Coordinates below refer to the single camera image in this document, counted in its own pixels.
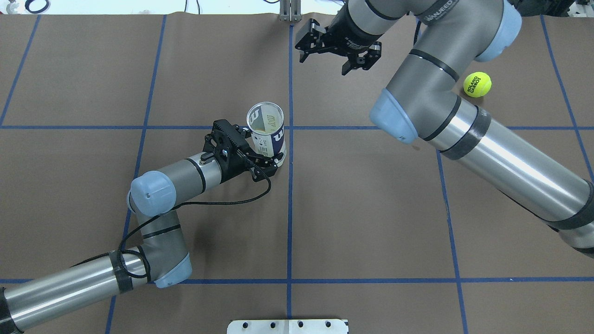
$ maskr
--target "tennis ball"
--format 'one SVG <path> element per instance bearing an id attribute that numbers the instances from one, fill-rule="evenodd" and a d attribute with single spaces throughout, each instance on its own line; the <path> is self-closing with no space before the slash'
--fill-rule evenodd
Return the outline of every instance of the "tennis ball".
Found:
<path id="1" fill-rule="evenodd" d="M 491 78 L 487 73 L 474 72 L 464 80 L 464 92 L 470 97 L 481 97 L 489 93 Z"/>

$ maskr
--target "black tape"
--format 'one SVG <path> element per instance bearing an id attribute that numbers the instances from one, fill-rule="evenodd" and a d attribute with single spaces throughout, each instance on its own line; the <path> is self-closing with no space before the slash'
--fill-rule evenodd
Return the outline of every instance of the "black tape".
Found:
<path id="1" fill-rule="evenodd" d="M 204 178 L 204 173 L 202 173 L 202 169 L 200 168 L 200 166 L 198 166 L 198 164 L 196 163 L 196 161 L 190 159 L 190 158 L 185 158 L 185 160 L 189 161 L 192 163 L 192 165 L 194 165 L 194 167 L 196 167 L 196 170 L 198 171 L 198 174 L 200 174 L 200 178 L 202 179 L 202 193 L 206 191 L 206 179 Z"/>
<path id="2" fill-rule="evenodd" d="M 4 296 L 4 287 L 0 288 L 0 333 L 2 334 L 18 334 L 24 333 L 21 331 L 12 319 L 10 310 L 8 309 L 8 303 Z"/>
<path id="3" fill-rule="evenodd" d="M 119 293 L 123 294 L 132 290 L 132 277 L 126 274 L 124 268 L 118 265 L 118 254 L 116 251 L 109 252 L 109 259 L 112 262 L 113 274 L 118 281 Z"/>
<path id="4" fill-rule="evenodd" d="M 156 236 L 161 235 L 163 233 L 167 233 L 167 232 L 176 230 L 176 229 L 178 229 L 180 227 L 181 227 L 181 225 L 180 224 L 177 224 L 175 226 L 170 226 L 168 228 L 160 229 L 160 230 L 158 230 L 156 232 L 152 232 L 152 233 L 148 233 L 148 234 L 143 234 L 143 239 L 148 239 L 148 238 L 151 238 L 151 237 L 156 237 Z"/>
<path id="5" fill-rule="evenodd" d="M 365 0 L 365 3 L 367 4 L 367 6 L 368 6 L 368 7 L 371 9 L 371 11 L 372 11 L 372 12 L 373 12 L 375 15 L 377 15 L 377 16 L 379 16 L 379 17 L 383 18 L 384 20 L 388 20 L 388 21 L 396 21 L 396 20 L 398 20 L 398 19 L 399 19 L 399 17 L 392 17 L 392 16 L 387 16 L 387 15 L 385 15 L 385 14 L 382 14 L 382 13 L 380 13 L 380 11 L 379 11 L 379 10 L 377 10 L 377 9 L 376 9 L 376 8 L 375 8 L 375 7 L 374 7 L 374 6 L 373 6 L 373 5 L 372 5 L 372 4 L 369 2 L 369 0 Z"/>
<path id="6" fill-rule="evenodd" d="M 437 130 L 433 131 L 433 133 L 430 134 L 428 137 L 423 138 L 423 140 L 430 141 L 433 138 L 437 137 L 442 131 L 444 131 L 444 129 L 451 122 L 452 118 L 454 118 L 454 116 L 456 116 L 456 113 L 458 113 L 458 109 L 460 109 L 461 103 L 462 103 L 462 98 L 460 96 L 458 96 L 456 99 L 456 102 L 454 103 L 454 107 L 451 109 L 450 114 L 445 119 L 445 121 L 443 123 L 441 123 L 440 127 L 438 127 Z"/>
<path id="7" fill-rule="evenodd" d="M 432 62 L 435 66 L 439 67 L 445 73 L 449 74 L 450 77 L 452 79 L 454 79 L 454 81 L 458 81 L 458 79 L 460 78 L 458 73 L 456 73 L 456 71 L 454 71 L 454 69 L 452 67 L 450 67 L 445 62 L 437 59 L 436 57 L 426 53 L 425 51 L 421 51 L 419 49 L 412 49 L 412 50 L 410 50 L 409 55 L 415 55 L 415 56 L 421 57 L 427 61 Z"/>
<path id="8" fill-rule="evenodd" d="M 547 225 L 556 229 L 574 229 L 586 226 L 594 221 L 594 185 L 592 185 L 592 183 L 586 179 L 584 181 L 586 181 L 586 183 L 588 183 L 588 187 L 590 187 L 590 194 L 586 204 L 584 204 L 584 206 L 575 215 L 567 219 L 556 222 L 550 222 L 543 219 Z"/>
<path id="9" fill-rule="evenodd" d="M 437 0 L 429 9 L 418 14 L 416 17 L 419 21 L 430 26 L 446 16 L 457 3 L 458 0 Z"/>
<path id="10" fill-rule="evenodd" d="M 485 136 L 491 125 L 491 114 L 486 110 L 477 108 L 476 118 L 470 129 L 460 140 L 447 150 L 440 151 L 450 160 L 458 160 L 472 151 Z"/>
<path id="11" fill-rule="evenodd" d="M 572 247 L 572 248 L 575 249 L 576 251 L 580 252 L 580 253 L 594 254 L 594 247 L 593 248 L 577 248 L 577 247 Z"/>

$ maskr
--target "grid line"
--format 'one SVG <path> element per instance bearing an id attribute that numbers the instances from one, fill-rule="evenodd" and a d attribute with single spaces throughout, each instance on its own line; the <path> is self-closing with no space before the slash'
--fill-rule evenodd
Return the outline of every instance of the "grid line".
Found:
<path id="1" fill-rule="evenodd" d="M 456 275 L 456 288 L 458 290 L 458 302 L 460 304 L 460 316 L 462 318 L 462 330 L 468 334 L 468 323 L 466 321 L 466 308 L 464 307 L 464 295 L 462 293 L 462 280 L 460 279 L 460 268 L 458 266 L 458 255 L 456 251 L 456 240 L 454 239 L 454 228 L 451 223 L 450 202 L 447 197 L 446 177 L 444 175 L 443 163 L 438 150 L 435 150 L 437 156 L 437 166 L 440 171 L 441 193 L 444 198 L 445 212 L 447 214 L 448 234 L 450 236 L 451 258 L 454 263 L 454 275 Z"/>
<path id="2" fill-rule="evenodd" d="M 592 131 L 594 127 L 532 127 L 511 126 L 509 130 L 581 130 Z M 6 130 L 210 130 L 212 125 L 0 125 Z M 317 130 L 380 130 L 378 127 L 364 125 L 285 125 L 286 130 L 317 131 Z"/>
<path id="3" fill-rule="evenodd" d="M 289 194 L 287 204 L 287 319 L 292 318 L 293 278 L 293 24 L 289 25 Z"/>
<path id="4" fill-rule="evenodd" d="M 153 76 L 151 78 L 150 89 L 148 91 L 147 108 L 146 108 L 146 112 L 144 114 L 143 132 L 140 135 L 140 145 L 138 146 L 138 155 L 136 157 L 136 167 L 134 168 L 134 178 L 138 177 L 138 171 L 140 170 L 140 162 L 143 157 L 144 139 L 146 137 L 147 127 L 149 124 L 150 107 L 151 107 L 151 104 L 153 101 L 154 84 L 155 84 L 155 81 L 157 80 L 157 70 L 159 69 L 159 58 L 161 55 L 161 47 L 163 45 L 163 37 L 165 35 L 166 23 L 167 23 L 167 15 L 163 15 L 163 20 L 161 22 L 161 32 L 159 35 L 159 44 L 157 46 L 157 55 L 155 56 L 155 59 L 154 59 Z M 130 211 L 130 209 L 128 209 L 128 212 L 126 213 L 126 221 L 124 223 L 124 231 L 122 233 L 122 239 L 126 237 L 126 234 L 128 234 L 128 227 L 130 225 L 130 217 L 131 217 L 131 211 Z M 108 314 L 107 323 L 105 325 L 105 334 L 109 334 L 111 331 L 113 311 L 115 310 L 115 302 L 116 302 L 116 296 L 113 296 L 111 303 L 109 304 L 109 314 Z"/>
<path id="5" fill-rule="evenodd" d="M 580 149 L 582 150 L 582 155 L 584 157 L 584 161 L 586 162 L 588 173 L 590 174 L 590 180 L 594 181 L 594 173 L 592 172 L 590 159 L 588 159 L 586 148 L 584 147 L 584 142 L 582 141 L 582 136 L 580 135 L 580 131 L 577 127 L 576 117 L 573 115 L 573 111 L 571 110 L 571 104 L 569 103 L 567 92 L 565 91 L 565 85 L 563 85 L 563 80 L 561 79 L 561 74 L 559 73 L 557 62 L 555 61 L 555 55 L 553 54 L 553 48 L 551 47 L 551 41 L 549 39 L 549 33 L 546 30 L 545 17 L 543 15 L 541 15 L 541 25 L 542 31 L 545 33 L 546 47 L 548 48 L 549 56 L 551 57 L 553 69 L 555 70 L 555 75 L 557 75 L 557 81 L 559 81 L 559 86 L 561 87 L 561 92 L 563 93 L 563 99 L 565 100 L 565 105 L 567 106 L 567 112 L 569 112 L 569 117 L 571 118 L 571 123 L 573 124 L 573 130 L 576 132 L 577 142 L 579 143 Z"/>
<path id="6" fill-rule="evenodd" d="M 187 279 L 182 285 L 229 284 L 435 284 L 435 283 L 526 283 L 526 282 L 594 282 L 594 276 L 543 276 L 543 277 L 468 277 L 468 278 L 236 278 L 236 279 Z M 23 284 L 30 278 L 0 279 L 0 284 Z"/>
<path id="7" fill-rule="evenodd" d="M 14 89 L 17 87 L 18 78 L 21 76 L 21 70 L 23 70 L 23 66 L 25 65 L 25 60 L 27 59 L 27 55 L 29 54 L 29 49 L 31 48 L 31 44 L 33 43 L 33 38 L 35 37 L 35 32 L 37 31 L 37 26 L 39 25 L 39 21 L 41 20 L 41 15 L 38 15 L 35 19 L 35 25 L 33 25 L 33 30 L 31 31 L 31 36 L 29 36 L 29 41 L 27 42 L 27 47 L 25 48 L 25 52 L 23 53 L 23 57 L 21 58 L 21 62 L 18 65 L 17 73 L 14 76 L 14 80 L 12 81 L 12 86 L 10 87 L 10 91 L 8 92 L 8 97 L 6 98 L 6 103 L 4 103 L 4 108 L 2 110 L 2 115 L 0 115 L 0 125 L 4 122 L 4 118 L 8 112 L 8 106 L 10 105 L 10 100 L 12 99 L 12 94 L 14 93 Z"/>

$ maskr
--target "silver arm segment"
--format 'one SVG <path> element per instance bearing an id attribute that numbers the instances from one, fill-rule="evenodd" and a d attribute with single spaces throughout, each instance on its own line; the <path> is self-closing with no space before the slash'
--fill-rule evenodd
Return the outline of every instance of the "silver arm segment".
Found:
<path id="1" fill-rule="evenodd" d="M 507 0 L 348 0 L 328 32 L 334 27 L 341 31 L 335 36 L 371 45 L 407 12 L 428 27 L 381 92 L 371 121 L 404 143 L 424 139 L 594 257 L 592 183 L 452 92 L 472 61 L 489 61 L 512 43 L 519 13 Z"/>
<path id="2" fill-rule="evenodd" d="M 204 174 L 210 182 L 209 188 L 220 183 L 221 172 L 216 160 L 212 159 L 208 163 L 197 164 L 197 166 L 195 167 L 187 160 L 181 160 L 160 169 L 178 185 L 176 188 L 179 192 L 178 198 L 182 201 L 202 193 L 202 178 L 198 168 L 200 171 L 205 171 Z M 188 190 L 192 188 L 187 186 L 188 184 L 197 185 L 194 187 L 197 191 Z M 139 225 L 152 218 L 140 213 L 133 199 L 129 199 L 129 204 L 132 212 L 137 216 Z M 12 318 L 11 321 L 16 327 L 14 330 L 18 333 L 18 330 L 24 331 L 100 300 L 131 291 L 147 282 L 154 281 L 157 287 L 165 288 L 189 277 L 191 274 L 189 253 L 175 211 L 160 215 L 140 231 L 143 235 L 143 244 L 129 250 L 144 254 L 150 264 L 148 277 L 129 277 L 119 267 L 116 252 L 111 251 L 108 256 L 5 290 L 4 302 L 7 310 L 4 311 L 9 313 L 6 316 L 7 321 L 10 321 L 10 317 Z M 131 273 L 136 275 L 146 273 L 144 264 L 138 256 L 133 254 L 122 256 L 124 258 L 122 262 Z"/>
<path id="3" fill-rule="evenodd" d="M 175 210 L 185 204 L 205 204 L 184 202 L 246 171 L 254 182 L 266 179 L 268 189 L 249 200 L 208 204 L 247 203 L 270 191 L 269 177 L 278 169 L 275 159 L 283 153 L 274 158 L 256 153 L 246 141 L 250 135 L 226 119 L 214 121 L 203 152 L 133 180 L 127 202 L 139 226 L 128 236 L 140 230 L 143 244 L 111 251 L 16 288 L 0 288 L 0 333 L 21 333 L 149 282 L 166 288 L 187 279 L 192 267 Z"/>

